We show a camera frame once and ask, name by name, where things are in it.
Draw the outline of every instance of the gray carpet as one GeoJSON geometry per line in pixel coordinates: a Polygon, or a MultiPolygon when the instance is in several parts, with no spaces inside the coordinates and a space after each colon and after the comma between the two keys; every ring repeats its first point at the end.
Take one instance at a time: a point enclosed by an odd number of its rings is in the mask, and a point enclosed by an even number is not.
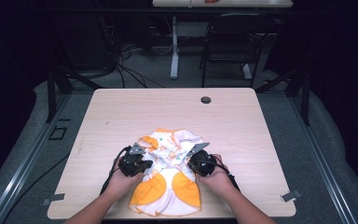
{"type": "MultiPolygon", "coordinates": [[[[201,83],[200,42],[188,39],[182,43],[180,50],[179,77],[176,80],[170,79],[171,52],[157,54],[154,51],[133,50],[130,58],[123,61],[123,64],[165,88],[199,87],[201,83]]],[[[209,66],[208,69],[207,87],[248,87],[249,85],[249,81],[243,79],[241,71],[236,66],[209,66]]],[[[88,72],[83,75],[91,76],[93,73],[88,72]]],[[[271,71],[264,71],[257,76],[255,86],[258,87],[264,83],[265,79],[272,79],[276,76],[277,74],[271,71]]],[[[131,75],[123,73],[123,78],[125,88],[143,88],[143,85],[131,75]]],[[[106,88],[122,88],[123,85],[118,71],[105,77],[94,78],[93,81],[106,88]]],[[[21,191],[31,186],[39,176],[54,163],[64,158],[72,149],[92,95],[92,90],[89,87],[76,80],[72,80],[72,82],[75,90],[69,96],[69,100],[54,124],[58,128],[66,129],[64,138],[62,140],[46,140],[43,143],[37,162],[21,191]]],[[[147,79],[145,79],[145,85],[148,88],[160,88],[159,85],[147,79]]],[[[269,92],[257,95],[289,188],[290,190],[298,189],[303,194],[296,201],[297,212],[293,217],[275,218],[275,220],[278,223],[342,223],[323,177],[316,166],[310,140],[301,125],[302,121],[296,116],[297,111],[293,105],[296,105],[297,99],[286,98],[282,92],[284,87],[285,84],[282,83],[269,92]]],[[[32,149],[44,129],[48,113],[47,84],[42,83],[35,89],[35,92],[37,93],[37,103],[33,114],[0,171],[0,198],[10,179],[21,165],[23,158],[32,149]]],[[[345,162],[345,147],[334,121],[324,109],[323,104],[313,94],[310,97],[310,124],[358,223],[358,180],[345,162]]],[[[48,219],[48,207],[40,204],[54,194],[65,163],[66,160],[34,184],[10,212],[6,223],[62,223],[61,220],[48,219]]],[[[188,223],[190,221],[169,222],[188,223]]],[[[223,223],[218,220],[208,221],[208,223],[214,222],[223,223]]]]}

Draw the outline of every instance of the hand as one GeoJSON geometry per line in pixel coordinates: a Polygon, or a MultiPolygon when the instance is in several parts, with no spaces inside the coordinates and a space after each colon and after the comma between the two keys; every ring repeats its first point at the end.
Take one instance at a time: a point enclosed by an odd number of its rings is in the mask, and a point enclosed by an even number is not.
{"type": "MultiPolygon", "coordinates": [[[[224,164],[222,164],[222,156],[213,154],[218,160],[217,163],[219,165],[223,165],[225,168],[227,168],[224,164]]],[[[196,175],[197,180],[208,186],[211,191],[218,195],[222,195],[227,190],[230,190],[232,188],[235,188],[231,180],[228,178],[226,171],[224,171],[222,168],[215,166],[213,172],[210,175],[207,176],[200,176],[196,175]]]]}
{"type": "Polygon", "coordinates": [[[120,163],[121,157],[116,162],[114,168],[115,173],[110,178],[109,185],[107,186],[103,194],[109,194],[114,197],[115,200],[123,197],[132,186],[139,184],[144,177],[144,174],[140,173],[133,177],[125,176],[120,170],[117,170],[118,164],[120,163]]]}

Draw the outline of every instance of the person's arm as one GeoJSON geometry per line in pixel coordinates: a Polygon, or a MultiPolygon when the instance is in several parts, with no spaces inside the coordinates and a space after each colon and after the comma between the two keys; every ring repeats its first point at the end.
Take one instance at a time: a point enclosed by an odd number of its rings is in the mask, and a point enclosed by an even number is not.
{"type": "Polygon", "coordinates": [[[227,173],[222,168],[216,166],[211,175],[205,177],[197,175],[197,179],[227,202],[240,224],[275,223],[272,218],[263,213],[232,185],[227,173]]]}
{"type": "Polygon", "coordinates": [[[109,208],[121,197],[123,197],[131,186],[141,182],[143,174],[134,177],[123,175],[117,170],[109,181],[106,190],[98,198],[92,201],[85,208],[80,210],[74,216],[69,218],[65,223],[101,223],[109,208]]]}

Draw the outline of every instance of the forearm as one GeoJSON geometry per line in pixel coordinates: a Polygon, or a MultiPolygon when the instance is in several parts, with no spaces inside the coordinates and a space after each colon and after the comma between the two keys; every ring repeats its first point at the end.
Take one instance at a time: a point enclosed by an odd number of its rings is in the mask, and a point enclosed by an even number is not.
{"type": "Polygon", "coordinates": [[[107,193],[102,194],[65,223],[101,223],[116,200],[115,197],[107,193]]]}
{"type": "Polygon", "coordinates": [[[225,192],[222,197],[227,202],[240,224],[275,223],[235,188],[225,192]]]}

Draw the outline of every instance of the person's right hand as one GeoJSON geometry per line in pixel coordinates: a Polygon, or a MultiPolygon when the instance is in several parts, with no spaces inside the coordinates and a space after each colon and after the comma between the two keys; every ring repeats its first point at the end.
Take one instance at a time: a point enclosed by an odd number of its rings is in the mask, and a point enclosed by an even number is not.
{"type": "MultiPolygon", "coordinates": [[[[223,165],[225,168],[227,168],[224,164],[222,164],[222,156],[217,154],[213,154],[213,156],[217,158],[216,161],[219,165],[223,165]]],[[[235,189],[231,183],[231,180],[228,178],[226,171],[218,166],[214,167],[214,170],[210,175],[196,175],[196,177],[200,183],[208,186],[211,191],[220,196],[222,196],[228,190],[235,189]]]]}

